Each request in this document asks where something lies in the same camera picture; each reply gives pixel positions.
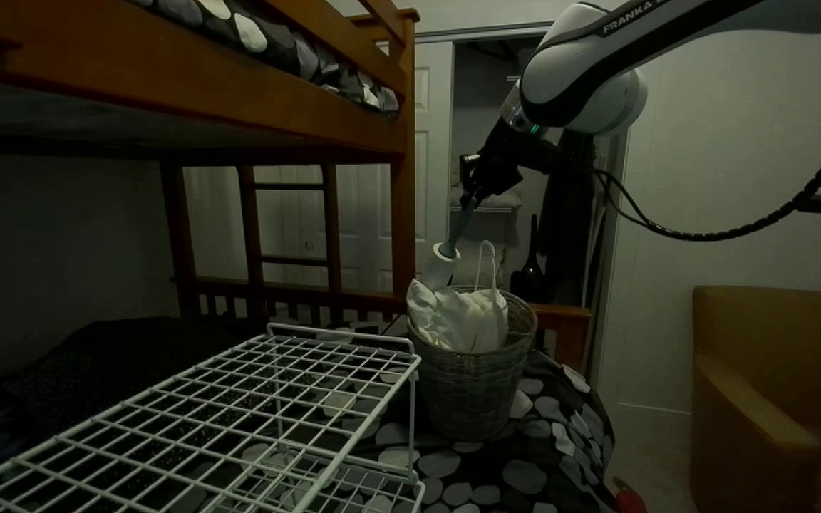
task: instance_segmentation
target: cord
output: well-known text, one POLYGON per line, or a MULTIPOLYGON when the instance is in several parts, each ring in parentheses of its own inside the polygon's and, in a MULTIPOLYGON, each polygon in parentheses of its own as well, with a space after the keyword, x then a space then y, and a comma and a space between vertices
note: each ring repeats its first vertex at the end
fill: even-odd
POLYGON ((757 223, 747 223, 747 225, 735 225, 735 227, 728 227, 728 230, 711 230, 711 233, 691 233, 691 230, 672 230, 672 227, 664 227, 658 223, 654 223, 637 202, 637 197, 620 183, 620 176, 614 176, 611 170, 596 170, 598 183, 604 185, 604 202, 614 205, 614 212, 658 237, 668 237, 668 239, 684 239, 684 242, 725 242, 725 239, 738 239, 738 237, 747 237, 747 233, 757 233, 762 227, 771 227, 777 225, 778 219, 785 219, 788 213, 794 213, 795 209, 801 209, 808 199, 814 199, 814 195, 821 189, 821 169, 814 175, 814 179, 794 197, 788 199, 782 209, 777 209, 774 213, 757 219, 757 223), (634 209, 634 213, 623 212, 611 195, 611 185, 617 190, 623 190, 623 197, 627 199, 627 205, 634 209))

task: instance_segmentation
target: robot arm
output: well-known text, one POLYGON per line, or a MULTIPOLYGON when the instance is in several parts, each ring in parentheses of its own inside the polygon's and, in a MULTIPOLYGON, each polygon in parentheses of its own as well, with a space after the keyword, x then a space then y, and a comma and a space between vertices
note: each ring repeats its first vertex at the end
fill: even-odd
POLYGON ((627 0, 617 9, 577 0, 550 26, 504 99, 482 150, 462 156, 462 209, 503 195, 516 166, 550 175, 561 155, 543 140, 548 125, 581 133, 625 131, 645 106, 634 71, 692 36, 728 29, 821 31, 821 0, 627 0))

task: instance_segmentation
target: laundry basket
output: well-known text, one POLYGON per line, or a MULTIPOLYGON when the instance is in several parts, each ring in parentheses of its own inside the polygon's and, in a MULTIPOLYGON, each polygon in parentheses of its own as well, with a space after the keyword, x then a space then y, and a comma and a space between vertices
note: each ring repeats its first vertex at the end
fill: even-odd
POLYGON ((449 438, 496 438, 509 424, 536 314, 513 293, 509 303, 509 340, 490 354, 462 354, 432 344, 412 323, 419 366, 419 387, 433 428, 449 438))

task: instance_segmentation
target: bedding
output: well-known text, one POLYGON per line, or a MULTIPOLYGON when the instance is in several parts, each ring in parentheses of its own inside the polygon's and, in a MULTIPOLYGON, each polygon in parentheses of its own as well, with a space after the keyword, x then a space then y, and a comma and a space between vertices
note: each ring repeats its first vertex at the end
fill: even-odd
POLYGON ((367 74, 350 71, 332 52, 289 29, 275 12, 239 0, 132 0, 167 19, 188 26, 205 36, 236 46, 246 55, 310 81, 323 88, 367 106, 373 112, 400 112, 392 88, 377 86, 367 74))
MULTIPOLYGON (((263 330, 261 323, 132 320, 68 336, 28 370, 0 383, 0 463, 104 408, 263 330)), ((573 370, 533 354, 523 378, 533 410, 494 443, 442 438, 417 423, 424 510, 607 513, 614 428, 573 370)), ((407 447, 407 390, 395 400, 356 457, 392 463, 407 447)))

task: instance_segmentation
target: white wire rack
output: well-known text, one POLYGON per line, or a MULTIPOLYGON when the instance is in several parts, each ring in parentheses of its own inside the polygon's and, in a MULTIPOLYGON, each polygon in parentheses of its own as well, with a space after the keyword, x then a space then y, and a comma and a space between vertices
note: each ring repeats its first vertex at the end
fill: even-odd
POLYGON ((417 366, 407 340, 275 324, 0 464, 0 510, 419 510, 412 463, 350 457, 417 366))

